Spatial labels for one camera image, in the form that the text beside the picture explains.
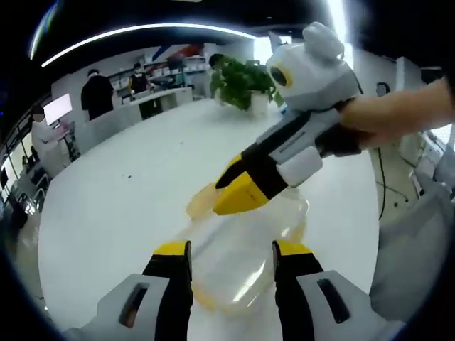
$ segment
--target ceiling light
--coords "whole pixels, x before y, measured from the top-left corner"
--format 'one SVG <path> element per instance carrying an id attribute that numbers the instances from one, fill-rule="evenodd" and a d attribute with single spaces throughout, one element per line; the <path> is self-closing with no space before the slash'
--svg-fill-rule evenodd
<path id="1" fill-rule="evenodd" d="M 346 28 L 346 18 L 344 15 L 343 0 L 326 0 L 328 10 L 332 17 L 333 28 L 338 39 L 344 44 L 344 60 L 351 69 L 354 70 L 353 46 L 347 43 L 348 30 Z"/>
<path id="2" fill-rule="evenodd" d="M 69 48 L 66 48 L 65 50 L 63 50 L 63 51 L 57 53 L 56 55 L 54 55 L 53 57 L 49 58 L 47 61 L 45 61 L 43 64 L 41 64 L 41 67 L 46 67 L 49 64 L 51 64 L 52 62 L 56 61 L 58 58 L 62 57 L 63 55 L 66 55 L 67 53 L 75 50 L 76 48 L 79 48 L 80 46 L 91 43 L 93 41 L 103 39 L 106 37 L 110 37 L 110 36 L 114 36 L 116 34 L 120 34 L 120 33 L 124 33 L 124 32 L 144 30 L 146 28 L 201 28 L 203 30 L 224 32 L 224 33 L 233 34 L 235 36 L 240 36 L 243 38 L 256 39 L 256 37 L 252 36 L 251 34 L 243 33 L 240 31 L 235 31 L 235 30 L 230 30 L 228 28 L 223 28 L 223 27 L 200 25 L 198 23 L 150 23 L 147 25 L 138 25 L 138 26 L 119 28 L 117 30 L 101 33 L 101 34 L 98 34 L 91 38 L 80 41 L 79 43 L 77 43 L 73 46 L 70 46 Z"/>

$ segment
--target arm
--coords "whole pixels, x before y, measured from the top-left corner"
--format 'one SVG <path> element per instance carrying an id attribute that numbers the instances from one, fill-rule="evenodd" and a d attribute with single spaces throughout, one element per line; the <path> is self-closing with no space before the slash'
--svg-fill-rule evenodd
<path id="1" fill-rule="evenodd" d="M 128 80 L 128 90 L 129 90 L 130 94 L 134 94 L 135 93 L 135 91 L 132 88 L 132 85 L 133 85 L 133 81 L 132 81 L 132 79 L 130 77 L 129 80 Z"/>
<path id="2" fill-rule="evenodd" d="M 416 91 L 359 97 L 349 102 L 341 114 L 342 125 L 365 132 L 363 146 L 455 121 L 455 108 L 444 79 Z"/>
<path id="3" fill-rule="evenodd" d="M 149 90 L 154 89 L 156 85 L 153 82 L 150 82 L 149 78 L 147 78 L 146 75 L 144 75 L 144 76 L 145 76 L 145 79 L 147 81 L 147 89 L 149 89 Z"/>

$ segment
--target white pot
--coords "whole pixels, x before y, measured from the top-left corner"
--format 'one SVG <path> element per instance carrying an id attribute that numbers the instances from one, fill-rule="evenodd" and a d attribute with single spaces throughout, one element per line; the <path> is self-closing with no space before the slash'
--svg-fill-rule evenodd
<path id="1" fill-rule="evenodd" d="M 248 112 L 254 117 L 266 117 L 269 109 L 269 97 L 266 94 L 253 92 L 251 94 L 251 107 Z"/>
<path id="2" fill-rule="evenodd" d="M 221 89 L 216 89 L 215 94 L 213 95 L 213 99 L 215 100 L 216 104 L 224 107 L 226 103 L 223 102 L 221 99 Z"/>

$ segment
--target black clothing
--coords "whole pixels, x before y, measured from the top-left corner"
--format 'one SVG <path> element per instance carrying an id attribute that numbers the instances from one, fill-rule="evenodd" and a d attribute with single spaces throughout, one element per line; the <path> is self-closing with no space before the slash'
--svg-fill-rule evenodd
<path id="1" fill-rule="evenodd" d="M 131 88 L 136 92 L 143 92 L 147 90 L 147 78 L 144 73 L 140 76 L 132 75 L 131 78 Z"/>
<path id="2" fill-rule="evenodd" d="M 80 101 L 82 110 L 88 110 L 90 121 L 114 109 L 112 106 L 113 91 L 111 82 L 104 76 L 93 76 L 84 85 Z"/>

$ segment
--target chair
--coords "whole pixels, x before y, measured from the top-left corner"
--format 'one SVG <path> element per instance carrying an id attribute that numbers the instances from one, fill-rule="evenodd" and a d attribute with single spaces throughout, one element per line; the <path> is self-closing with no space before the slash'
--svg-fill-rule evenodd
<path id="1" fill-rule="evenodd" d="M 41 199 L 44 201 L 47 189 L 49 188 L 49 183 L 49 178 L 46 174 L 41 177 L 36 185 L 32 183 L 28 174 L 23 174 L 18 180 L 18 196 L 22 197 L 25 195 L 34 206 L 40 207 L 41 205 L 39 205 L 39 203 L 41 202 Z"/>
<path id="2" fill-rule="evenodd" d="M 425 194 L 403 217 L 380 227 L 370 298 L 373 310 L 387 320 L 406 322 L 419 310 L 454 238 L 448 188 L 424 174 L 419 178 Z"/>

